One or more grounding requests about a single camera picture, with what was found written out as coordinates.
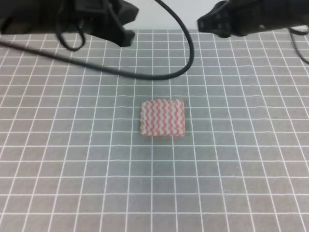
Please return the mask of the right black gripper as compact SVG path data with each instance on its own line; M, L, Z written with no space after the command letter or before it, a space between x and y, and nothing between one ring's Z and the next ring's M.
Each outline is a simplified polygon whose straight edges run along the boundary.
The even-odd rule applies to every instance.
M298 27L309 22L307 0L223 0L197 20L199 32L220 38Z

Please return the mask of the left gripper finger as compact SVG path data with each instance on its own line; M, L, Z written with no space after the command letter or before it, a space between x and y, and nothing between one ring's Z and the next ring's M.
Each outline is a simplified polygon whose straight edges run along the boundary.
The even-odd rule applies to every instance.
M124 29L122 26L113 26L107 31L106 40L119 47L129 47L135 38L135 32Z
M113 10L122 25L135 21L139 12L138 7L125 0L114 0Z

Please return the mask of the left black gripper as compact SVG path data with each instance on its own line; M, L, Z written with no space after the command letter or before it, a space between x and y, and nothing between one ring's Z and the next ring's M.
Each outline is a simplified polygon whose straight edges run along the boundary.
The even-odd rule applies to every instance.
M109 0L2 0L0 2L1 34L32 34L81 30L94 36L118 36Z

